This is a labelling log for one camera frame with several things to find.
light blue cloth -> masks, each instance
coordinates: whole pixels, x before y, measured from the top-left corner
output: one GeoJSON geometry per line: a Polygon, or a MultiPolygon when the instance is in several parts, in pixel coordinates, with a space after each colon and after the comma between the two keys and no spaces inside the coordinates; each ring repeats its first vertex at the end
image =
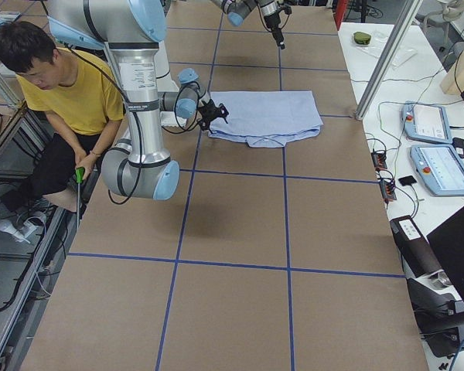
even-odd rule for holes
{"type": "Polygon", "coordinates": [[[318,135],[323,125],[311,91],[226,91],[211,97],[229,111],[228,123],[222,118],[211,123],[211,138],[250,147],[285,147],[318,135]]]}

label on robot arm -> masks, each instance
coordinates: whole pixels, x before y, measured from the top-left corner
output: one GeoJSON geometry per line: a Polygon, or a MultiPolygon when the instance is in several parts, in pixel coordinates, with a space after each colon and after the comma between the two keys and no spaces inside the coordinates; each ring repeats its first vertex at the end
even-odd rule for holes
{"type": "Polygon", "coordinates": [[[414,224],[410,220],[401,220],[399,224],[401,224],[401,228],[409,240],[416,240],[417,238],[421,237],[414,224]]]}
{"type": "Polygon", "coordinates": [[[124,90],[156,89],[154,63],[119,63],[124,90]]]}

green object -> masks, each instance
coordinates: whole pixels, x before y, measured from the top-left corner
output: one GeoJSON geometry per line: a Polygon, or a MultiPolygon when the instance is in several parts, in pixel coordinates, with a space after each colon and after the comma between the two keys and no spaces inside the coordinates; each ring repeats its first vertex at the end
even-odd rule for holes
{"type": "Polygon", "coordinates": [[[359,45],[368,45],[371,41],[371,35],[365,32],[355,32],[354,42],[359,45]]]}
{"type": "Polygon", "coordinates": [[[76,183],[81,184],[83,182],[84,168],[76,168],[76,183]]]}

